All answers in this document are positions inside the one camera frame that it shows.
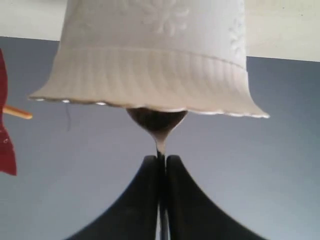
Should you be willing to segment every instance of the white ceiling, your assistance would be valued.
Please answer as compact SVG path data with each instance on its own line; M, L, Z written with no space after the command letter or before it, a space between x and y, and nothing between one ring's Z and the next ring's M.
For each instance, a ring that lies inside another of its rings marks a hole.
M58 41L67 0L1 0L0 36ZM249 56L320 62L319 0L246 0Z

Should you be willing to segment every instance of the wooden stick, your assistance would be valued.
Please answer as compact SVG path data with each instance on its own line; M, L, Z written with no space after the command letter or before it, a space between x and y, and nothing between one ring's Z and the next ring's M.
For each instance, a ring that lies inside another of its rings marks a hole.
M20 110L18 108L15 108L13 106L4 105L3 112L5 114L10 114L12 116L16 116L22 119L32 119L33 115L29 112Z

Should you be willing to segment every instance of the red ribbon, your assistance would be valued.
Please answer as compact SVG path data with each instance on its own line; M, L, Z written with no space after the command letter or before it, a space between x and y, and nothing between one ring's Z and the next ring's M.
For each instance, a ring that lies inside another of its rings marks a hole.
M14 146L3 122L3 109L8 96L8 75L5 60L0 49L0 172L17 175Z

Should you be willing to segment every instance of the gray wall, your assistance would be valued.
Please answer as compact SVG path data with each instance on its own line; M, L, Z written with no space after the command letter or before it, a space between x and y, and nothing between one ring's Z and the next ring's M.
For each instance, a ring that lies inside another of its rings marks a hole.
M48 79L58 43L0 38L5 116L18 176L0 173L0 239L58 240L97 217L125 189L154 143L122 109L26 96ZM249 58L250 87L267 120L189 114L168 140L223 210L271 240L320 236L320 63Z

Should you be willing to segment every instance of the red object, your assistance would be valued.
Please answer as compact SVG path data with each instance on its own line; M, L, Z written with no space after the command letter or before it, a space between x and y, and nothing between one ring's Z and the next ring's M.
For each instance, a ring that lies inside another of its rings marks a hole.
M0 49L0 172L17 175L14 146L3 122L3 109L8 96L8 75L5 60Z

